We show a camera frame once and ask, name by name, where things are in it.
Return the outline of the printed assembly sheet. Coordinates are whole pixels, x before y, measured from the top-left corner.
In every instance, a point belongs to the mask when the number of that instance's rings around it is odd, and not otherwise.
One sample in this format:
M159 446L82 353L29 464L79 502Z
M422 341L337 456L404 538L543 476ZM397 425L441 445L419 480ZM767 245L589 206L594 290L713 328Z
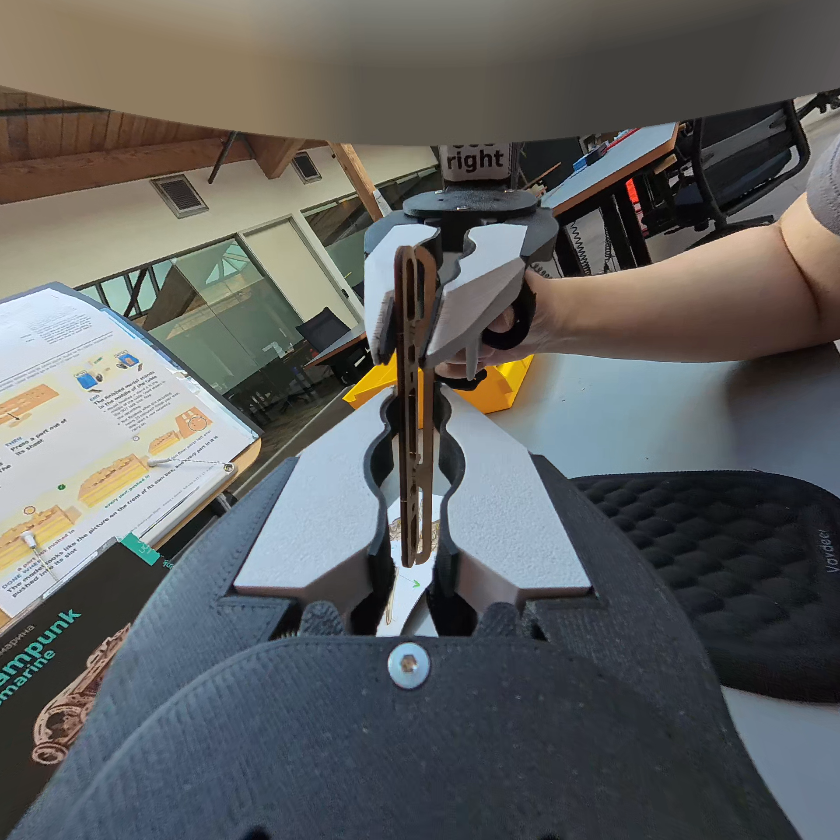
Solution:
M396 637L408 634L408 625L413 621L421 605L425 605L425 594L434 578L434 563L438 548L440 505L443 496L433 496L431 551L423 563L406 567L402 563L402 525L399 517L400 505L395 501L388 509L389 536L395 578L385 610L376 628L378 637Z

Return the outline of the long wooden model part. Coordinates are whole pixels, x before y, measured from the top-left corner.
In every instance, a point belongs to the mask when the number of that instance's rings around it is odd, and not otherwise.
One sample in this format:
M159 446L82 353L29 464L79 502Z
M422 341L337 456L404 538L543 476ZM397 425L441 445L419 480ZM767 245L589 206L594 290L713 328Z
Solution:
M425 563L432 551L434 373L423 372L423 350L436 295L437 267L423 246L395 254L395 358L402 565Z

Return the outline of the yellow plastic bin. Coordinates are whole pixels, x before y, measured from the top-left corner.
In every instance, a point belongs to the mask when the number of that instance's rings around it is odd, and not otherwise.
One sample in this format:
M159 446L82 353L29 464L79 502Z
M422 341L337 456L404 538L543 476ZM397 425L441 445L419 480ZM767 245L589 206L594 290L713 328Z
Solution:
M486 378L471 392L459 391L459 395L483 414L506 411L515 403L526 378L533 355L486 368ZM343 397L344 401L357 410L377 393L396 384L396 358L387 365L377 365Z

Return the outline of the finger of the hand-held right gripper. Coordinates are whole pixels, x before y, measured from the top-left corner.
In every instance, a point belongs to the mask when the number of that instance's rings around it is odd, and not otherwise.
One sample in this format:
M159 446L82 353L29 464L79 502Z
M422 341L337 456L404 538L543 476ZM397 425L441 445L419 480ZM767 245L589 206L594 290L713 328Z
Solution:
M476 373L483 332L516 300L525 262L527 228L489 224L466 235L471 252L457 260L457 275L437 293L422 367L432 370L465 351L468 373Z
M397 250L422 246L440 267L442 236L439 226L427 224L394 224L387 230L375 224L368 232L377 241L364 258L364 328L373 363L388 364L396 346L396 329L391 323Z

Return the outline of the person's grey shirt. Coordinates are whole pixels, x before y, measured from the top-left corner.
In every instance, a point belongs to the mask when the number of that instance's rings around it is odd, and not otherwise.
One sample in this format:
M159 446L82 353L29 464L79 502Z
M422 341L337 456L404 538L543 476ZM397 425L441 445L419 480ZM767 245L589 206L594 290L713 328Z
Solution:
M815 220L839 236L839 136L814 164L805 190Z

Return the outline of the black mesh cushion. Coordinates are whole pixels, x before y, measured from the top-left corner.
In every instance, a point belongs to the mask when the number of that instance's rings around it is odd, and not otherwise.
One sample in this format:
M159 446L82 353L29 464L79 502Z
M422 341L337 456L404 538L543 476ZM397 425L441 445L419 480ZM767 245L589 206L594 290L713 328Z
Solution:
M759 470L572 483L667 584L723 686L838 704L838 496Z

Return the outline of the black office chair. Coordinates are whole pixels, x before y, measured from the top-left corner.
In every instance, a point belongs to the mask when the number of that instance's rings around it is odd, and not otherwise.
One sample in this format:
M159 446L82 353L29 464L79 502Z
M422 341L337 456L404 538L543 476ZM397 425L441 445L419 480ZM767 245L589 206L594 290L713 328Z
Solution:
M698 232L712 225L700 244L771 225L771 215L730 217L799 174L811 157L791 99L694 119L688 151L691 174L676 192L675 220Z

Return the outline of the person's right hand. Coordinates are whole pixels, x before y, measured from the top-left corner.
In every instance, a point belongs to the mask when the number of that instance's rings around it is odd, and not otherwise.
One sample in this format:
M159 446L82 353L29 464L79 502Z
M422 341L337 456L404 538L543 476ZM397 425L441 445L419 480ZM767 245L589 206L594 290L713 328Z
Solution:
M562 288L563 283L547 278L531 269L526 269L523 279L531 288L536 301L531 328L526 339L510 350L497 350L482 344L478 352L477 370L484 370L489 366L499 366L515 361L521 361L533 354L556 353L560 346L560 329L562 312L558 309L559 298L557 292L568 291ZM510 307L501 313L489 325L494 332L504 333L511 328L515 314ZM459 350L452 358L435 368L438 376L450 379L466 379L467 364L466 351Z

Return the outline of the desk with wooden edge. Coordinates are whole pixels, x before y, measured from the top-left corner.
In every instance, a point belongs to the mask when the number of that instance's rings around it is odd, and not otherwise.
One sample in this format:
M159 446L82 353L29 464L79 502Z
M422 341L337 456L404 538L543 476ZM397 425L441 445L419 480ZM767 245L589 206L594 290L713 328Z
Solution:
M541 196L541 206L551 211L560 226L554 254L563 277L581 277L585 273L569 227L594 211L602 215L620 270L651 264L627 182L671 155L678 132L678 122L629 131L612 143L600 159Z

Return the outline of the person's right forearm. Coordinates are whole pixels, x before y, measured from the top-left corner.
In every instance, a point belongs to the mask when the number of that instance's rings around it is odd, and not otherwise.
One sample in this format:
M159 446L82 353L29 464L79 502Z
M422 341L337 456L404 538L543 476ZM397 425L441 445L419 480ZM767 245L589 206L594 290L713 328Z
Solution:
M556 350L750 361L838 340L839 238L806 197L781 219L651 266L561 284Z

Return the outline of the instruction sheet on clipboard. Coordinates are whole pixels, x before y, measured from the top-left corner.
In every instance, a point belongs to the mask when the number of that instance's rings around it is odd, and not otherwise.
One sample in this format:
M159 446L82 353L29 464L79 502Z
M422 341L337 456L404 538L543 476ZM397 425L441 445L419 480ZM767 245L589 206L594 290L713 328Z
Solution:
M60 284L2 301L1 355L2 623L129 534L161 545L259 449L170 351Z

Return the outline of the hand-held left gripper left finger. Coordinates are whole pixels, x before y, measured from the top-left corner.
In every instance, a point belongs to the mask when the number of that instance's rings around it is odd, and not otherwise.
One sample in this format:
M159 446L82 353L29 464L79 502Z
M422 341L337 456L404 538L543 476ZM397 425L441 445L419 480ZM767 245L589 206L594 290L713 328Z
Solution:
M248 553L238 594L299 601L362 601L373 591L369 549L386 514L371 474L386 435L377 394L302 450Z

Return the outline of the black model kit box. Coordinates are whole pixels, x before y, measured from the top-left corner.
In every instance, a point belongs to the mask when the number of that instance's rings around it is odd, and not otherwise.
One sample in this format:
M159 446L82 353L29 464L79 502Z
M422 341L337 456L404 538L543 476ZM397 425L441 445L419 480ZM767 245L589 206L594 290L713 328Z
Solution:
M2 631L2 837L67 757L132 624L174 564L116 542Z

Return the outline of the large wall vent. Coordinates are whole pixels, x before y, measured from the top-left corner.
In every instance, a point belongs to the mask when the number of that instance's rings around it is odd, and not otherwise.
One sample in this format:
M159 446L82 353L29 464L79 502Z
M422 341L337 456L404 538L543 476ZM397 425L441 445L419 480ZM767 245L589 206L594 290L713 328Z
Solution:
M179 219L208 211L207 204L184 174L156 177L150 180L150 184Z

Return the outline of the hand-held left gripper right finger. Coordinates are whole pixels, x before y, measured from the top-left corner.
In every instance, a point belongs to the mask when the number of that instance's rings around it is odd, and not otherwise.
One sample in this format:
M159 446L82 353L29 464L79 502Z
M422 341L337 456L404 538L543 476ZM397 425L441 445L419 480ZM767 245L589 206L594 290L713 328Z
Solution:
M436 389L440 502L436 583L476 613L578 597L592 583L530 452L446 385Z

